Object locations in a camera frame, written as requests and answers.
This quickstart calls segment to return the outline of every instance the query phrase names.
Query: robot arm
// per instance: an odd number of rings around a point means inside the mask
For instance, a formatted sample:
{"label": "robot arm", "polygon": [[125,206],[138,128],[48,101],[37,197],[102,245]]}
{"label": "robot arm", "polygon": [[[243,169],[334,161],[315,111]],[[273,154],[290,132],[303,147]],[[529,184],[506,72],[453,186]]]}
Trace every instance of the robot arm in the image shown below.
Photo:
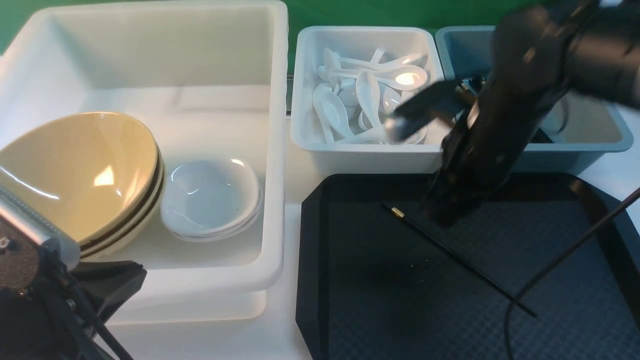
{"label": "robot arm", "polygon": [[[493,69],[466,110],[467,121],[457,121],[443,140],[442,166],[422,204],[444,226],[504,183],[567,91],[640,109],[638,6],[562,0],[520,9],[500,21],[492,46]],[[444,94],[451,83],[457,81],[431,86],[398,107],[385,124],[389,137],[402,140],[442,109],[455,108],[452,102],[464,106],[465,99]]]}

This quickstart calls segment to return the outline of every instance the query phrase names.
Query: gray plastic bin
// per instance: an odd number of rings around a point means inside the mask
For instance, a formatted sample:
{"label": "gray plastic bin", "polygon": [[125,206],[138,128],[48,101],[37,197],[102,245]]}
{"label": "gray plastic bin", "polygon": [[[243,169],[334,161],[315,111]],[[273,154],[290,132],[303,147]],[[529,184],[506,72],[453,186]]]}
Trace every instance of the gray plastic bin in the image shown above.
{"label": "gray plastic bin", "polygon": [[[436,33],[436,45],[446,79],[467,76],[491,66],[493,26],[450,26]],[[607,152],[628,150],[634,137],[615,106],[568,94],[569,121],[560,135],[558,104],[542,123],[554,143],[530,143],[516,164],[519,172],[579,174]]]}

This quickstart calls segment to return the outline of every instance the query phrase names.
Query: green backdrop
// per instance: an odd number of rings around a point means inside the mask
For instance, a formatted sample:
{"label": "green backdrop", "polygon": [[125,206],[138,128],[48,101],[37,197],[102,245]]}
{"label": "green backdrop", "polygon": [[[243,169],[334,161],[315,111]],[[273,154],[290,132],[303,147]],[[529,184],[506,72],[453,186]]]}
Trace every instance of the green backdrop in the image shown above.
{"label": "green backdrop", "polygon": [[[3,52],[6,49],[29,16],[42,8],[105,2],[109,1],[0,0],[0,51]],[[308,26],[415,26],[438,29],[450,25],[493,25],[506,11],[529,3],[531,0],[284,0],[284,2],[289,7],[289,70],[292,70],[298,32]]]}

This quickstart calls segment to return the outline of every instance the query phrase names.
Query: gold chopstick tip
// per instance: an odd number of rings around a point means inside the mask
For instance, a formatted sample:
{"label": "gold chopstick tip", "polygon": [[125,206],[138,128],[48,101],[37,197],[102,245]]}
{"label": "gold chopstick tip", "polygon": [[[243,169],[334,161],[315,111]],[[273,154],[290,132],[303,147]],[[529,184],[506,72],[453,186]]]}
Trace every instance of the gold chopstick tip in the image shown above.
{"label": "gold chopstick tip", "polygon": [[402,211],[398,210],[398,208],[392,208],[391,211],[393,211],[394,214],[396,214],[397,217],[404,218],[404,213]]}

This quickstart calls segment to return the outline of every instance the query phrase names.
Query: yellow bowl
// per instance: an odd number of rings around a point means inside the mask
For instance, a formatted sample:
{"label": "yellow bowl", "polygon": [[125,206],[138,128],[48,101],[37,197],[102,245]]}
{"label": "yellow bowl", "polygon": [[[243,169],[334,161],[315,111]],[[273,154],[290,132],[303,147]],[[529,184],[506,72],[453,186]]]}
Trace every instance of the yellow bowl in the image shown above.
{"label": "yellow bowl", "polygon": [[147,192],[156,141],[138,120],[82,113],[0,151],[0,184],[82,244],[121,222]]}
{"label": "yellow bowl", "polygon": [[156,166],[156,172],[154,178],[144,195],[143,200],[140,201],[138,206],[131,214],[123,219],[123,222],[114,227],[109,232],[103,234],[99,238],[93,238],[87,241],[80,247],[81,258],[91,256],[98,252],[102,252],[104,249],[112,246],[116,242],[120,242],[122,238],[129,235],[138,225],[141,223],[141,219],[150,216],[150,210],[156,205],[159,200],[159,196],[162,193],[164,187],[164,161],[160,151],[158,151],[158,165]]}

